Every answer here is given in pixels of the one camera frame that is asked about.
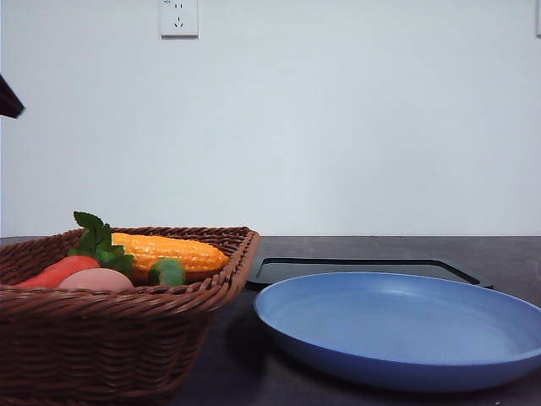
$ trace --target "gray table surface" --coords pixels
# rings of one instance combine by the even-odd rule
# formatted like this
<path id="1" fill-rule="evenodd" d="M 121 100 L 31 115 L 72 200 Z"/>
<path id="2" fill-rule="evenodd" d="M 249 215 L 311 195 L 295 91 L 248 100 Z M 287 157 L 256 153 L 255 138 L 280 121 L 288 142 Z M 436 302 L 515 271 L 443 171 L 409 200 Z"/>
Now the gray table surface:
<path id="1" fill-rule="evenodd" d="M 2 239 L 10 244 L 27 239 Z M 497 290 L 541 306 L 541 237 L 263 237 L 258 256 L 430 258 L 492 281 Z M 541 405 L 541 369 L 481 392 L 419 394 L 350 384 L 287 357 L 255 316 L 245 289 L 213 323 L 183 387 L 168 406 Z"/>

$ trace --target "black tray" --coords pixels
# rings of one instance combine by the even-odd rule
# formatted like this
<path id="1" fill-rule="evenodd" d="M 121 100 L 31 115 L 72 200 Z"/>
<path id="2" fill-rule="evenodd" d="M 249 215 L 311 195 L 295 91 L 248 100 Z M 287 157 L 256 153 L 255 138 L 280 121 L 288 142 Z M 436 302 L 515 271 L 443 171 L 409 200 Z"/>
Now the black tray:
<path id="1" fill-rule="evenodd" d="M 272 283 L 292 277 L 326 272 L 390 272 L 439 277 L 456 282 L 494 288 L 486 279 L 461 271 L 440 260 L 344 260 L 331 258 L 257 258 L 250 270 L 246 287 L 261 290 Z"/>

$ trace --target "green leaf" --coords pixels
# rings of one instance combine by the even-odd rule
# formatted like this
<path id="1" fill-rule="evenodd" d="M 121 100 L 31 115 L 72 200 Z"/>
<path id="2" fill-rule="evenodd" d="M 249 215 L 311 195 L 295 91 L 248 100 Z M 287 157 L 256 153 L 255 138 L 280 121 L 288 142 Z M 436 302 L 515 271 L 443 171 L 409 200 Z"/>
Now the green leaf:
<path id="1" fill-rule="evenodd" d="M 124 255 L 123 245 L 113 245 L 109 250 L 115 257 Z"/>
<path id="2" fill-rule="evenodd" d="M 103 221 L 98 217 L 84 211 L 74 211 L 74 219 L 82 228 L 103 228 Z"/>
<path id="3" fill-rule="evenodd" d="M 178 286 L 184 283 L 184 269 L 173 258 L 158 260 L 149 271 L 150 285 Z"/>
<path id="4" fill-rule="evenodd" d="M 96 238 L 98 239 L 97 247 L 99 250 L 108 251 L 111 249 L 111 226 L 105 224 L 99 231 L 96 233 Z"/>
<path id="5" fill-rule="evenodd" d="M 104 268 L 114 269 L 123 273 L 126 277 L 132 275 L 132 265 L 134 263 L 133 255 L 123 255 L 112 258 L 110 261 L 104 263 Z"/>
<path id="6" fill-rule="evenodd" d="M 101 266 L 106 267 L 105 264 L 114 260 L 115 255 L 109 251 L 98 250 L 96 252 L 95 258 L 98 262 L 100 262 Z"/>
<path id="7" fill-rule="evenodd" d="M 69 255 L 88 255 L 104 268 L 114 269 L 130 277 L 134 257 L 124 254 L 122 245 L 112 245 L 111 226 L 98 217 L 83 211 L 74 211 L 77 224 L 85 228 L 79 245 Z"/>

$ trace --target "wicker basket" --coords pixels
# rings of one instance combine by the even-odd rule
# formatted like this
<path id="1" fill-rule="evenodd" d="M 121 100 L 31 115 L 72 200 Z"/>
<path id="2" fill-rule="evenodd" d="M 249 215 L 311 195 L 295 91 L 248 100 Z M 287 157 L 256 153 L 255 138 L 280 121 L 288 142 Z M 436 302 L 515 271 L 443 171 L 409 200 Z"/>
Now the wicker basket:
<path id="1" fill-rule="evenodd" d="M 213 278 L 132 293 L 15 288 L 66 255 L 83 230 L 0 249 L 0 405 L 164 404 L 216 312 L 243 288 L 259 235 L 248 228 L 116 228 L 197 239 L 230 256 Z"/>

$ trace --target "electrical outlet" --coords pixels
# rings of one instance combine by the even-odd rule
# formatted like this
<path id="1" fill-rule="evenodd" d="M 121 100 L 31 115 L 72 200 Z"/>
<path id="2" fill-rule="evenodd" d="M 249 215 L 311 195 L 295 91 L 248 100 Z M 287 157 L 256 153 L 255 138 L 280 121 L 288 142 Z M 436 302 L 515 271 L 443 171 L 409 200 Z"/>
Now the electrical outlet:
<path id="1" fill-rule="evenodd" d="M 161 38 L 197 38 L 197 0 L 160 0 Z"/>

